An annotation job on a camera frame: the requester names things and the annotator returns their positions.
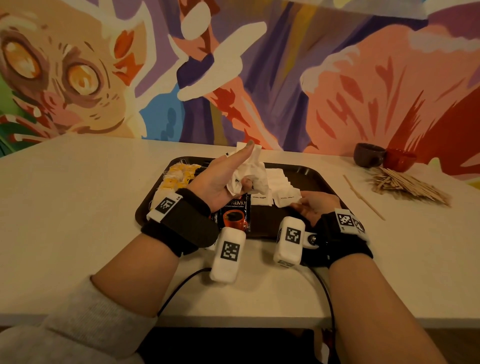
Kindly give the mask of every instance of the person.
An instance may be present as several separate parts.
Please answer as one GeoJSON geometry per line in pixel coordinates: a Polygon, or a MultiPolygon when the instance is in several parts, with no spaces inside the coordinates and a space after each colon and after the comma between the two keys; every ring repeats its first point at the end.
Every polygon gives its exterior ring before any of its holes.
{"type": "MultiPolygon", "coordinates": [[[[252,150],[248,143],[238,153],[212,161],[188,186],[189,193],[210,211],[220,209],[232,198],[227,182],[252,150]]],[[[242,193],[252,187],[249,180],[242,180],[242,186],[242,193]]],[[[292,207],[313,227],[340,208],[334,195],[304,191],[302,196],[292,207]]],[[[315,254],[310,263],[317,259],[316,265],[322,265],[324,257],[315,254]]],[[[446,363],[371,255],[367,248],[326,264],[337,329],[350,361],[446,363]]],[[[135,352],[157,321],[178,264],[178,255],[167,245],[139,234],[39,326],[3,331],[0,363],[142,363],[135,352]]]]}

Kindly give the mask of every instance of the tabletop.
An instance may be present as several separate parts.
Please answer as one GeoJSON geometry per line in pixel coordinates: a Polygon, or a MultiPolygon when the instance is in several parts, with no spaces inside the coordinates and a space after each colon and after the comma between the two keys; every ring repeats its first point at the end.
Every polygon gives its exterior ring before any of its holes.
{"type": "MultiPolygon", "coordinates": [[[[234,148],[67,134],[0,158],[0,326],[36,323],[98,271],[140,227],[134,214],[168,163],[234,148]]],[[[261,161],[318,171],[362,221],[386,279],[426,328],[480,328],[480,191],[416,164],[413,176],[450,194],[452,207],[371,191],[351,158],[262,150],[261,161]],[[343,175],[386,219],[350,190],[343,175]]],[[[328,325],[323,290],[305,267],[273,262],[275,244],[247,240],[237,281],[189,281],[159,325],[328,325]]],[[[170,292],[208,266],[213,252],[183,257],[170,292]]],[[[325,269],[319,270],[327,278],[325,269]]]]}

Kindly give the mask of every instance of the gray sweater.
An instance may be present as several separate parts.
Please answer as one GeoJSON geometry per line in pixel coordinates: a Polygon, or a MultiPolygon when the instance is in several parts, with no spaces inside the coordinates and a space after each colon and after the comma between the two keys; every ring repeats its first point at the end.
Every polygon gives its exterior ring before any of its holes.
{"type": "Polygon", "coordinates": [[[87,278],[40,326],[0,333],[0,363],[143,363],[135,351],[156,320],[116,304],[87,278]]]}

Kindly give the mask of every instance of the black pants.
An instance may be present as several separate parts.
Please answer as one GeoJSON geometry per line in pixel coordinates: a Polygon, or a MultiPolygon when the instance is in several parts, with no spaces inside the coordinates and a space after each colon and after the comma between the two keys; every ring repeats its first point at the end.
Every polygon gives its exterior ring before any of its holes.
{"type": "Polygon", "coordinates": [[[316,363],[313,331],[280,328],[153,328],[137,351],[150,363],[316,363]]]}

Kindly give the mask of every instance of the pile of wooden stirrers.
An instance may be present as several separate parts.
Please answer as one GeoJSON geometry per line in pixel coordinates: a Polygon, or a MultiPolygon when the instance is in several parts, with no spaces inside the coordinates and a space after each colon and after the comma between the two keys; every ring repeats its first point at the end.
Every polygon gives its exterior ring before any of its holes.
{"type": "Polygon", "coordinates": [[[418,199],[430,199],[450,206],[450,196],[434,186],[417,180],[405,173],[380,167],[381,173],[374,175],[373,190],[382,194],[384,190],[398,191],[404,196],[418,199]]]}

